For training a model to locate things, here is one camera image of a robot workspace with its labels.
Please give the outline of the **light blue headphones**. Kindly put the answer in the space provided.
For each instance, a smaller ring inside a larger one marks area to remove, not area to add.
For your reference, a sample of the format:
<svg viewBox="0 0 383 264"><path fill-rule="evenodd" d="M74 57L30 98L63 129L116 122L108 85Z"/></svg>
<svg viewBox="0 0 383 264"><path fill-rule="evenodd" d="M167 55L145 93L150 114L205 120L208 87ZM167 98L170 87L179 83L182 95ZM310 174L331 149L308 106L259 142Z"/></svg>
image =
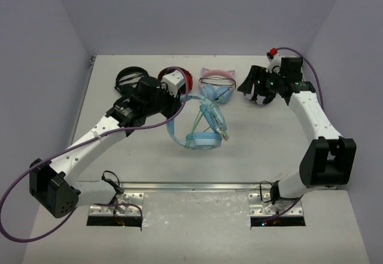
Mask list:
<svg viewBox="0 0 383 264"><path fill-rule="evenodd" d="M193 122L190 133L184 139L175 135L175 122L172 120L166 124L169 136L178 145L189 150L212 150L221 146L222 140L229 139L227 123L217 102L212 102L208 98L191 93L188 96L182 95L180 102L189 100L199 101L199 112ZM208 128L204 131L197 131L197 127L202 119L205 119Z"/></svg>

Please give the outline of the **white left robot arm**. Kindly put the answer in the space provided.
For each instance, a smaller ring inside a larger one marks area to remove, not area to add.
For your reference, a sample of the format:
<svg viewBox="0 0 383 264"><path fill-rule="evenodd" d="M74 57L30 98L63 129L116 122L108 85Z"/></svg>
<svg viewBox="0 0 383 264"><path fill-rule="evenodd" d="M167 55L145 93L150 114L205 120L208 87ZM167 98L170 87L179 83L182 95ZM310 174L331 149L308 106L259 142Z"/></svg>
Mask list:
<svg viewBox="0 0 383 264"><path fill-rule="evenodd" d="M79 176L111 146L145 124L148 117L171 118L181 107L180 88L186 83L174 71L161 80L144 76L135 88L118 99L94 127L60 156L32 164L31 195L55 218L66 216L78 206L111 204L123 189L107 179L80 182Z"/></svg>

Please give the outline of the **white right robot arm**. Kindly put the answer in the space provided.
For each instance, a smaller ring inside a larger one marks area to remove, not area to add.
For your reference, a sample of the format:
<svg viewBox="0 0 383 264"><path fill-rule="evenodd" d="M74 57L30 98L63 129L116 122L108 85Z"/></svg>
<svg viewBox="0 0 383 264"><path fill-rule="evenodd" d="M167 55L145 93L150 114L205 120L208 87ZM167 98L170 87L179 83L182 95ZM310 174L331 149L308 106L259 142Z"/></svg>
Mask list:
<svg viewBox="0 0 383 264"><path fill-rule="evenodd" d="M324 187L348 184L357 145L345 138L327 118L315 88L303 79L302 57L282 56L276 50L267 53L267 67L253 65L237 88L257 105L270 104L277 95L297 116L309 141L298 172L274 182L270 201L293 201Z"/></svg>

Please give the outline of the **red black headphones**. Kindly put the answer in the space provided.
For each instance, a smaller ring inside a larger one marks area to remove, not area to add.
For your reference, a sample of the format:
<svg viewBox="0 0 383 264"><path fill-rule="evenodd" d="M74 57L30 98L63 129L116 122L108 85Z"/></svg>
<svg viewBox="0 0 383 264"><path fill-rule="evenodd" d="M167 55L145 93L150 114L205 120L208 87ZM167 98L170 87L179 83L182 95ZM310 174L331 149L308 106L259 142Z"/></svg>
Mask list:
<svg viewBox="0 0 383 264"><path fill-rule="evenodd" d="M177 80L176 82L177 89L182 94L185 94L186 88L188 88L189 91L193 89L193 76L188 70L182 67L179 67L179 69L182 70L184 75L182 75L182 73L180 73L179 71L172 69L171 67L166 67L159 72L157 79L160 82L163 82L164 76L175 73L175 77L179 77L179 80Z"/></svg>

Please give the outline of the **white black headphones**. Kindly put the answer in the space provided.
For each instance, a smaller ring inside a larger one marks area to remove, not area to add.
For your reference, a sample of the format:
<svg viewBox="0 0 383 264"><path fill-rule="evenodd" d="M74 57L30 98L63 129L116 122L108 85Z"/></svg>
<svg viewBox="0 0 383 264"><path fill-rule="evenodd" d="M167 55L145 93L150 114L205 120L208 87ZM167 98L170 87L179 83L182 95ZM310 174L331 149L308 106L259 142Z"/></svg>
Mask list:
<svg viewBox="0 0 383 264"><path fill-rule="evenodd" d="M249 101L255 103L258 106L269 105L276 97L276 94L270 94L267 96L262 96L258 94L244 94L245 98Z"/></svg>

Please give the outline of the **pink blue cat-ear headphones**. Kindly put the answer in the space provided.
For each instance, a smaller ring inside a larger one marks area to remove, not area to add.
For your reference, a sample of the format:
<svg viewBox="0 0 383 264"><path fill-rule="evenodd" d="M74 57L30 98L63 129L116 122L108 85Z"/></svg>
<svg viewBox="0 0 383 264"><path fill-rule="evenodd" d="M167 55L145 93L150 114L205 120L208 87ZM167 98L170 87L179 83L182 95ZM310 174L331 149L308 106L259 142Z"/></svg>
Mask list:
<svg viewBox="0 0 383 264"><path fill-rule="evenodd" d="M201 69L200 94L212 102L226 104L236 89L235 70Z"/></svg>

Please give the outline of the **left metal mounting bracket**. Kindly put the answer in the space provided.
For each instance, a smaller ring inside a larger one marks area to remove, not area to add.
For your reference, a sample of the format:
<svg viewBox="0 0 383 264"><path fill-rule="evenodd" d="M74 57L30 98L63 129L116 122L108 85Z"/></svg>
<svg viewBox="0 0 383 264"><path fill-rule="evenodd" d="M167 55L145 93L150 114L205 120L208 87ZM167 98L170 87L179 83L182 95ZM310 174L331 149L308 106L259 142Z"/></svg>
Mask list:
<svg viewBox="0 0 383 264"><path fill-rule="evenodd" d="M117 216L117 217L139 217L139 210L143 209L144 192L127 191L117 199L119 206L91 205L89 216Z"/></svg>

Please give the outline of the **metal mounting bracket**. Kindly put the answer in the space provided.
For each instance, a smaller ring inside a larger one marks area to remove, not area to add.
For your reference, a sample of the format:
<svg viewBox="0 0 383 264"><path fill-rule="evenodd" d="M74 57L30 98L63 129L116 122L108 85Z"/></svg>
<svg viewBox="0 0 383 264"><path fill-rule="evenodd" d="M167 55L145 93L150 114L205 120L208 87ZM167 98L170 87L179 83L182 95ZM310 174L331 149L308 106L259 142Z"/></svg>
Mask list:
<svg viewBox="0 0 383 264"><path fill-rule="evenodd" d="M271 217L276 214L281 214L283 211L285 211L285 213L282 215L283 217L303 216L303 207L301 201L287 210L287 208L289 208L294 203L294 201L282 201L273 205L271 202L269 202L269 200L269 192L263 192L263 201L261 200L259 191L249 192L248 203L250 216Z"/></svg>
<svg viewBox="0 0 383 264"><path fill-rule="evenodd" d="M127 191L117 199L119 206L91 205L89 216L117 216L117 217L139 217L139 210L143 209L144 192Z"/></svg>

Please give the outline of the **aluminium table rail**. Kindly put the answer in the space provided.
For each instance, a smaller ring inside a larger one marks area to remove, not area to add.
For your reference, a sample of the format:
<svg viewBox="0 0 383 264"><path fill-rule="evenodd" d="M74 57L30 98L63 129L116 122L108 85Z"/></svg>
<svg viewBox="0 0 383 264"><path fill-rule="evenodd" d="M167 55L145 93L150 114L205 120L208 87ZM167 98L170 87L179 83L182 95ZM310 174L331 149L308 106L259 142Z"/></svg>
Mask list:
<svg viewBox="0 0 383 264"><path fill-rule="evenodd" d="M126 182L120 183L126 191L140 192L253 192L259 189L259 182Z"/></svg>

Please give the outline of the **right metal mounting bracket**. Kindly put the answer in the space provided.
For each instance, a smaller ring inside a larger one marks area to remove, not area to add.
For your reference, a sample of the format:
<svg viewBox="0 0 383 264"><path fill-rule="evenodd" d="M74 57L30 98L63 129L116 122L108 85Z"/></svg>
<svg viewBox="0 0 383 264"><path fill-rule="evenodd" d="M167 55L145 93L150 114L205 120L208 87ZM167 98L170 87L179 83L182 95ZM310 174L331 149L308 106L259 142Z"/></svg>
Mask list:
<svg viewBox="0 0 383 264"><path fill-rule="evenodd" d="M263 192L263 201L261 200L259 191L249 192L248 203L250 216L271 217L276 214L281 214L283 211L285 211L285 213L282 215L283 217L303 216L303 207L301 201L287 210L287 208L289 208L294 203L294 201L282 201L273 205L271 202L269 202L269 200L269 192Z"/></svg>

